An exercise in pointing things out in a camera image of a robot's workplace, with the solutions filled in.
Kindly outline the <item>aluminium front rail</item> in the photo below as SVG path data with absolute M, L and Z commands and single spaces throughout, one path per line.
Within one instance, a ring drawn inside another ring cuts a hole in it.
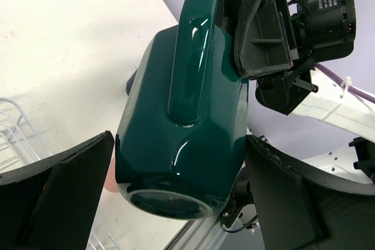
M 221 229 L 219 219 L 189 221 L 165 249 L 264 249 L 261 230 L 243 230 L 229 234 Z

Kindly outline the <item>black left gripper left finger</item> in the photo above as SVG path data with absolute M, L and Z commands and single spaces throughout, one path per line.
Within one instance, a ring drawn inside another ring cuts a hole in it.
M 105 131 L 1 173 L 1 249 L 85 249 L 113 147 Z

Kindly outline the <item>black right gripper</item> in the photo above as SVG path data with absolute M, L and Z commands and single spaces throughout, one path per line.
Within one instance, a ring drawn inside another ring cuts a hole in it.
M 355 36 L 354 0 L 241 0 L 234 60 L 257 101 L 288 115 L 319 91 L 316 65 L 351 54 Z

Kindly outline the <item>pink plastic tumbler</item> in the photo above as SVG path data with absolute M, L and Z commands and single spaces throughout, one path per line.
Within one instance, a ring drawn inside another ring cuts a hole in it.
M 111 193 L 119 192 L 118 184 L 115 179 L 115 157 L 112 157 L 110 165 L 108 167 L 104 188 Z

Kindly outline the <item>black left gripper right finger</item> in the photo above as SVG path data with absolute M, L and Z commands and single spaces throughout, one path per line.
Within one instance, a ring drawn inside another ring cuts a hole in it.
M 254 135 L 246 168 L 266 249 L 374 249 L 374 185 L 325 172 Z

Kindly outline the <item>dark green ceramic mug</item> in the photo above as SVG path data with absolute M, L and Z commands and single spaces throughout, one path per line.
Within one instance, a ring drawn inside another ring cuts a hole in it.
M 238 76 L 238 97 L 201 96 L 216 10 L 217 0 L 185 0 L 171 36 L 169 96 L 128 96 L 115 136 L 119 190 L 153 215 L 196 220 L 219 214 L 244 161 L 247 80 Z

